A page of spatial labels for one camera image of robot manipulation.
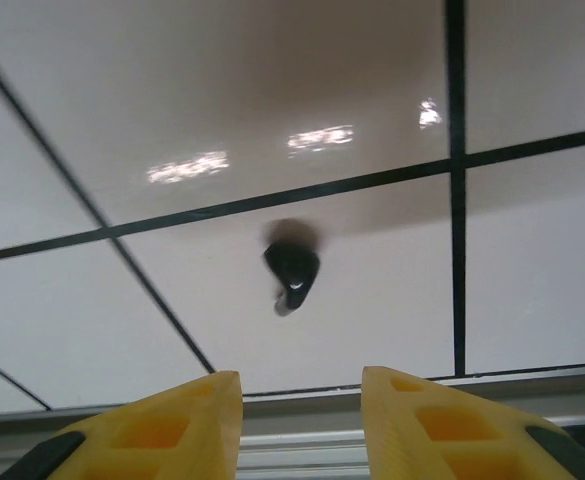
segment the black object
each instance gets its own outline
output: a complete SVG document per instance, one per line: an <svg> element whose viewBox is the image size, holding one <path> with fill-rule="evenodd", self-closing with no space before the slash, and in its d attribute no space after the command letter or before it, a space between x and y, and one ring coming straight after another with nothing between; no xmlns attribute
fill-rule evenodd
<svg viewBox="0 0 585 480"><path fill-rule="evenodd" d="M525 431L574 478L585 480L585 448L567 435L536 425Z"/></svg>
<svg viewBox="0 0 585 480"><path fill-rule="evenodd" d="M45 480L85 440L81 432L68 432L39 443L0 475L0 480Z"/></svg>
<svg viewBox="0 0 585 480"><path fill-rule="evenodd" d="M263 256L284 289L275 310L279 315L287 315L307 297L319 273L319 257L309 248L284 241L270 245Z"/></svg>

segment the black ceiling grid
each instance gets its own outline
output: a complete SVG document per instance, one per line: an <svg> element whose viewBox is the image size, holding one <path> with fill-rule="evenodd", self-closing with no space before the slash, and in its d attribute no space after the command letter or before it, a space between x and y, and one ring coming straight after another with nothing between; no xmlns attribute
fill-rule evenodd
<svg viewBox="0 0 585 480"><path fill-rule="evenodd" d="M162 215L158 217L138 220L120 225L110 225L105 215L97 207L87 191L69 168L65 159L54 147L53 142L38 125L29 113L23 102L18 98L8 81L0 72L0 95L12 110L18 121L30 134L34 142L50 162L52 168L61 176L65 184L80 201L82 207L92 216L98 224L95 230L67 235L63 237L46 239L23 245L16 245L0 249L0 259L44 252L58 248L65 248L101 240L109 240L127 267L141 283L153 299L157 307L163 312L166 319L172 324L184 339L194 354L199 358L204 367L213 372L214 368L203 352L198 348L176 315L157 291L147 275L140 268L138 262L122 245L119 238L125 235L141 233L176 225L198 222L211 218L234 215L242 212L254 211L277 205L289 204L303 200L310 200L340 193L373 188L381 185L399 183L418 178L439 174L450 174L450 203L452 220L452 267L453 267L453 308L454 308L454 349L455 368L453 377L435 378L442 380L447 378L475 378L483 376L502 376L510 374L531 374L553 372L557 370L577 369L585 367L580 365L563 365L555 367L541 367L522 370L509 370L501 372L486 372L476 375L468 375L465 372L465 236L466 236L466 170L483 165L512 161L530 156L558 152L562 150L585 146L585 131L547 138L504 148L498 148L483 152L470 153L465 148L465 0L442 0L445 4L445 47L446 47L446 82L448 89L448 128L450 138L449 158L427 162L408 167L401 167L382 172L361 175L326 182L307 187L296 188L281 192L275 192L258 197L252 197L219 205L185 210L182 212ZM18 382L11 379L0 370L0 375L15 385L28 396L38 401L45 408L50 408L35 395L28 392ZM319 387L299 390L249 393L246 397L269 397L295 393L317 393L339 390L352 390L359 385L342 385L334 387Z"/></svg>

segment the yellow plastic piece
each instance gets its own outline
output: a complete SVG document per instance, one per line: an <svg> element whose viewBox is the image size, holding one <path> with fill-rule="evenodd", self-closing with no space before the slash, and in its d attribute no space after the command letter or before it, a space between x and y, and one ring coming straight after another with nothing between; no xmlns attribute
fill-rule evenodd
<svg viewBox="0 0 585 480"><path fill-rule="evenodd" d="M86 440L50 480L234 480L237 372L219 372L70 425Z"/></svg>
<svg viewBox="0 0 585 480"><path fill-rule="evenodd" d="M572 479L525 431L534 415L384 367L363 370L372 480Z"/></svg>

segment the blurry black object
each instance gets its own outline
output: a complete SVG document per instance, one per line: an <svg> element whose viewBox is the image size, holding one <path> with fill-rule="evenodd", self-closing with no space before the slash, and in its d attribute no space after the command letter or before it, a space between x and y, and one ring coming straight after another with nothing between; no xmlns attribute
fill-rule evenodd
<svg viewBox="0 0 585 480"><path fill-rule="evenodd" d="M284 289L275 310L281 316L288 315L303 304L314 284L319 257L311 249L287 241L274 242L263 256Z"/></svg>

